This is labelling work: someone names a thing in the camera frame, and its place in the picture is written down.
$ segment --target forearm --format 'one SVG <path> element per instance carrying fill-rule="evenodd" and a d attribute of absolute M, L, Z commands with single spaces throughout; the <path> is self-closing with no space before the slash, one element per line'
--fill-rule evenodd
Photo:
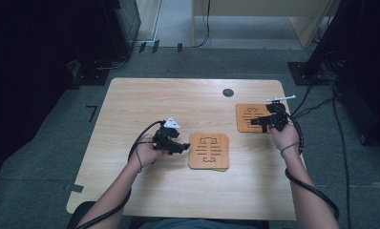
<path fill-rule="evenodd" d="M 283 153 L 287 170 L 300 181 L 314 187 L 306 167 L 295 148 Z M 296 219 L 300 228 L 339 228 L 327 204 L 315 194 L 290 181 Z"/>
<path fill-rule="evenodd" d="M 81 225 L 116 208 L 129 193 L 134 180 L 137 177 L 139 169 L 139 165 L 130 161 L 118 175 L 113 184 L 98 199 L 95 205 L 83 217 L 78 225 Z M 123 208 L 112 216 L 93 225 L 91 228 L 117 228 L 121 220 L 122 212 Z"/>

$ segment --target gray floor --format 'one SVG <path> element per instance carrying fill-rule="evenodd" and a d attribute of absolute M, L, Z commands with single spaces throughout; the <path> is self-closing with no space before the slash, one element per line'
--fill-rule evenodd
<path fill-rule="evenodd" d="M 162 18 L 158 24 L 160 29 L 163 28 L 161 22 Z M 163 44 L 161 36 L 158 30 L 157 37 Z M 165 46 L 178 42 L 184 44 L 184 39 L 172 38 L 172 42 L 166 41 Z M 127 63 L 110 71 L 105 86 L 81 87 L 77 91 L 65 92 L 34 140 L 5 162 L 0 174 L 0 229 L 66 227 L 71 216 L 66 212 L 71 192 L 69 187 L 74 183 L 99 111 L 89 122 L 93 110 L 86 105 L 100 108 L 113 78 L 278 79 L 285 94 L 297 95 L 297 99 L 288 103 L 290 111 L 293 111 L 301 102 L 306 87 L 295 86 L 286 63 L 307 61 L 310 54 L 311 50 L 289 49 L 288 45 L 280 45 L 276 49 L 204 47 L 186 48 L 183 52 L 170 48 L 159 48 L 156 53 L 152 53 L 150 48 L 141 53 L 135 51 Z M 314 87 L 304 108 L 330 97 L 330 85 Z M 336 111 L 347 148 L 352 228 L 380 228 L 380 146 L 360 144 L 360 131 L 344 103 L 337 102 Z M 332 106 L 330 103 L 324 105 L 299 121 L 306 139 L 306 167 L 317 186 L 336 202 L 341 211 L 340 225 L 347 228 L 342 141 Z M 270 227 L 297 228 L 297 224 L 293 221 L 271 221 Z"/>

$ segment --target wooden coaster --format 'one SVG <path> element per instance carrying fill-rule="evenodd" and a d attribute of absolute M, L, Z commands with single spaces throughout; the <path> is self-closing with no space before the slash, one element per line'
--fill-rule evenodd
<path fill-rule="evenodd" d="M 268 132 L 268 130 L 262 128 L 262 126 L 250 125 L 252 118 L 270 115 L 265 104 L 237 104 L 235 108 L 237 111 L 237 126 L 239 132 Z"/>
<path fill-rule="evenodd" d="M 229 167 L 229 138 L 224 134 L 191 134 L 189 167 L 226 171 Z"/>

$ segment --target person's left arm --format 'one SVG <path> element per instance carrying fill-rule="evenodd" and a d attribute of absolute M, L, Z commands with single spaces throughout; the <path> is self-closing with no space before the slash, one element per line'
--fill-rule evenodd
<path fill-rule="evenodd" d="M 116 180 L 78 223 L 78 226 L 116 208 L 129 193 L 140 170 L 166 153 L 162 150 L 153 149 L 151 137 L 143 138 L 140 142 Z M 121 210 L 91 228 L 117 228 L 121 221 L 123 210 L 124 208 L 121 208 Z"/>

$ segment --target background desk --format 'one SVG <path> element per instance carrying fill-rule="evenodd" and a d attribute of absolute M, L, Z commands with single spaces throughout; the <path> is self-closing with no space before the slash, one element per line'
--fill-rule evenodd
<path fill-rule="evenodd" d="M 324 16 L 333 15 L 340 3 L 340 0 L 193 0 L 193 45 L 195 17 L 207 15 L 208 1 L 210 16 L 287 16 L 304 48 L 310 45 Z"/>
<path fill-rule="evenodd" d="M 224 89 L 234 95 L 225 97 Z M 114 79 L 75 181 L 83 191 L 71 193 L 68 211 L 97 200 L 126 164 L 139 133 L 172 116 L 181 126 L 178 142 L 196 132 L 226 134 L 229 169 L 191 170 L 187 152 L 165 156 L 138 175 L 125 215 L 294 220 L 285 163 L 271 135 L 237 131 L 237 103 L 274 96 L 284 96 L 277 80 Z"/>

